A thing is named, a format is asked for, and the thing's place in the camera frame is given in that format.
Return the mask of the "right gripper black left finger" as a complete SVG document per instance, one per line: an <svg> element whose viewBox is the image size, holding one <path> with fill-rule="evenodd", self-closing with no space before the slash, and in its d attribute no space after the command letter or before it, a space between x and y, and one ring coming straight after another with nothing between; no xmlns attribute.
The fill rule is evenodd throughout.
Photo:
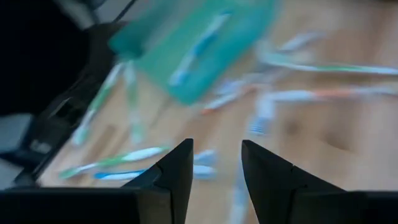
<svg viewBox="0 0 398 224"><path fill-rule="evenodd" d="M0 224L184 224L192 180L185 139L121 187L0 190Z"/></svg>

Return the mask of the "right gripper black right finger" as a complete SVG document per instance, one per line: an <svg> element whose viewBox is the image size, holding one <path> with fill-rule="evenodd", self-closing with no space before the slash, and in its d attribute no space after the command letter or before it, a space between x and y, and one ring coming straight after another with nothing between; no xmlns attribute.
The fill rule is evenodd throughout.
<svg viewBox="0 0 398 224"><path fill-rule="evenodd" d="M398 224L398 191L345 191L250 140L241 160L260 224Z"/></svg>

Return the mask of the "green white toothbrush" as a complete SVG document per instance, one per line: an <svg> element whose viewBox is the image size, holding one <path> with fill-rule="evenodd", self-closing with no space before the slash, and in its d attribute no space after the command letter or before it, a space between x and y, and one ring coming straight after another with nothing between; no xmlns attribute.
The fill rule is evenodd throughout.
<svg viewBox="0 0 398 224"><path fill-rule="evenodd" d="M76 175L82 174L90 169L94 168L103 168L103 167L111 167L111 166L116 166L120 165L126 162L136 162L136 161L141 161L144 159L148 159L150 157L156 156L161 153L169 152L170 147L164 146L164 147L149 147L145 149L140 149L138 151L132 151L129 153L125 154L120 154L114 157L109 157L102 159L100 161L83 165L83 166L78 166L78 167L72 167L66 170L61 171L58 176L61 179L69 179L71 177L74 177Z"/></svg>
<svg viewBox="0 0 398 224"><path fill-rule="evenodd" d="M87 139L88 132L90 130L90 124L95 117L96 113L100 110L107 97L111 93L111 90L115 86L120 71L123 69L124 63L120 62L116 64L106 77L105 81L100 86L97 94L91 101L87 108L87 111L75 132L72 134L72 144L74 146L81 146Z"/></svg>
<svg viewBox="0 0 398 224"><path fill-rule="evenodd" d="M259 56L259 61L276 67L309 72L340 72L340 73L368 73L376 75L398 76L398 68L383 66L346 65L340 63L327 63L317 65L314 63L301 63L291 56L280 53L265 53Z"/></svg>
<svg viewBox="0 0 398 224"><path fill-rule="evenodd" d="M126 99L129 110L131 141L134 144L140 144L144 139L144 128L139 114L136 71L132 60L125 61L123 78L126 87Z"/></svg>

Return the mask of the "orange white wrapped toothbrush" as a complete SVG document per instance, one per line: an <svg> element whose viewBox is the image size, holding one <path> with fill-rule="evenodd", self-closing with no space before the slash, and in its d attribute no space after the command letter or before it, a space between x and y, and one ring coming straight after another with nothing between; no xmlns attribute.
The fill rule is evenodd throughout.
<svg viewBox="0 0 398 224"><path fill-rule="evenodd" d="M368 95L393 95L398 96L398 90L384 86L351 87L317 90L287 90L264 93L258 99L258 103L273 101L320 101L329 98L347 98L351 96Z"/></svg>
<svg viewBox="0 0 398 224"><path fill-rule="evenodd" d="M236 101L247 93L256 91L258 88L259 85L257 84L244 82L242 80L225 83L217 89L216 98L204 105L200 110L200 114L210 114L219 108Z"/></svg>

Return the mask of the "clear wrapped toothbrush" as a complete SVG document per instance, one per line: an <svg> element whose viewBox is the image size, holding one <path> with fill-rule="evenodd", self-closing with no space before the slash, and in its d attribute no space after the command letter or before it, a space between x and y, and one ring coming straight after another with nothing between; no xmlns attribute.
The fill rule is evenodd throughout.
<svg viewBox="0 0 398 224"><path fill-rule="evenodd" d="M284 43L276 51L293 52L296 50L300 50L324 38L324 36L326 36L326 33L323 31L311 31L306 33L299 33L290 40L288 40L286 43Z"/></svg>

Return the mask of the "mint green plastic bin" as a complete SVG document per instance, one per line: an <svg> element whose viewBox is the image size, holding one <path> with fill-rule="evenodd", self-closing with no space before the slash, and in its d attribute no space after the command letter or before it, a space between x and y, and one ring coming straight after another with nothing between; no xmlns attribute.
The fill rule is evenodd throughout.
<svg viewBox="0 0 398 224"><path fill-rule="evenodd" d="M181 5L178 0L155 0L138 19L131 21L109 40L109 48L119 56L131 58L148 79L179 102L190 105L201 98L235 60L267 32L278 13L279 0L203 0L189 10L158 43L146 42ZM172 86L169 77L200 34L221 12L231 16L205 47L182 84Z"/></svg>

